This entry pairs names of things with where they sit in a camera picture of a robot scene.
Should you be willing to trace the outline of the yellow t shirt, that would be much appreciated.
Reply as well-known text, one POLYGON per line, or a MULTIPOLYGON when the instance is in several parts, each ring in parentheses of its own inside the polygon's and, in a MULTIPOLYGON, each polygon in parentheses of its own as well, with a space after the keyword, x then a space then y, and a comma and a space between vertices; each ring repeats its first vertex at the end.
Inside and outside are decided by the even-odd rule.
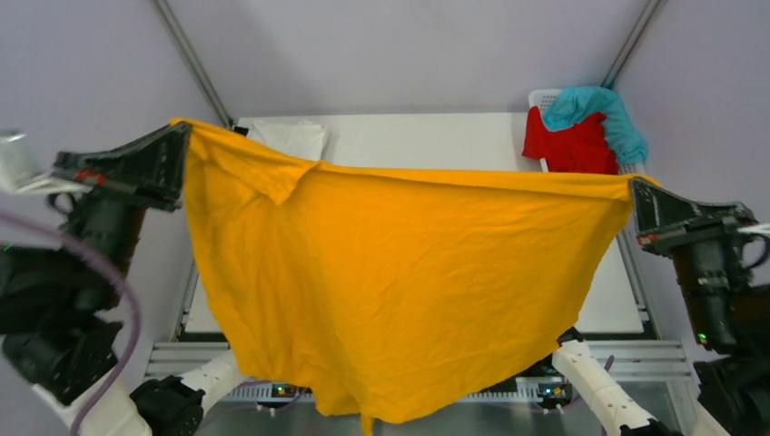
POLYGON ((550 355, 632 211, 627 175, 350 167, 190 126, 194 259, 241 372, 364 430, 550 355))

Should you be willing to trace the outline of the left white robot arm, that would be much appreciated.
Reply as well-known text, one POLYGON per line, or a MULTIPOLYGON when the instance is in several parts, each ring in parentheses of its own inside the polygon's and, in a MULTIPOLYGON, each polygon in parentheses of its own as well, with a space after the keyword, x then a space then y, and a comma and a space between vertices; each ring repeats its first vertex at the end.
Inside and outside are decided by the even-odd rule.
POLYGON ((191 130, 179 122, 112 150, 61 152, 49 170, 21 133, 1 136, 2 189, 40 194, 64 219, 50 229, 1 215, 54 242, 1 251, 1 354, 73 435, 192 435, 246 382, 230 351, 134 390, 120 379, 141 326, 127 273, 146 212, 181 207, 191 130))

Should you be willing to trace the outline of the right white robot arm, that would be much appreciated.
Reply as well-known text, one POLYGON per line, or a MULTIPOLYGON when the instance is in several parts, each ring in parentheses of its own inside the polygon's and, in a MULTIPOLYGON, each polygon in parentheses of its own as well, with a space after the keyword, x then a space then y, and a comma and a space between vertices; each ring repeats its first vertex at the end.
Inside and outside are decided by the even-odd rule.
POLYGON ((753 271, 769 259, 745 260, 749 243, 767 242, 769 227, 743 203, 686 199, 636 176, 630 181, 637 242, 674 264, 696 342, 715 354, 696 361, 696 435, 769 432, 769 288, 753 271))

